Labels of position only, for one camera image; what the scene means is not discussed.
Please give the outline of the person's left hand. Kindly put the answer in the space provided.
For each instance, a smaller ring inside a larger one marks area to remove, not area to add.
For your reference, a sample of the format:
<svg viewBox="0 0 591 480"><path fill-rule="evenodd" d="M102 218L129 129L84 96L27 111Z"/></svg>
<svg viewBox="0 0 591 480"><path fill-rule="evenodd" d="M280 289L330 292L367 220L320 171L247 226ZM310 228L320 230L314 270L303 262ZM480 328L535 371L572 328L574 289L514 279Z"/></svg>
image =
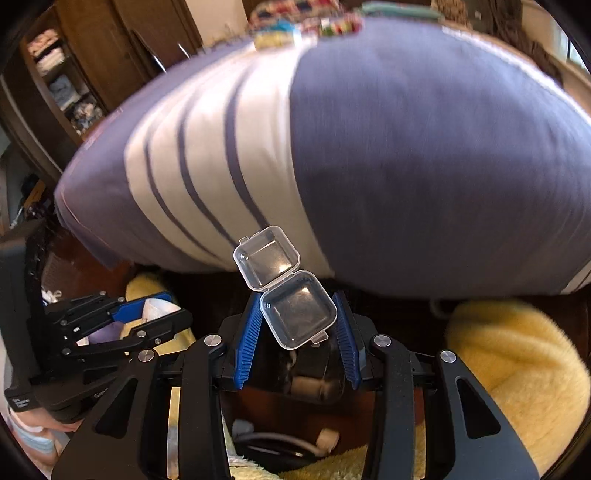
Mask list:
<svg viewBox="0 0 591 480"><path fill-rule="evenodd" d="M76 432L82 421L62 423L47 410L36 408L23 412L9 409L8 423L19 445L33 460L52 466L66 444L61 437Z"/></svg>

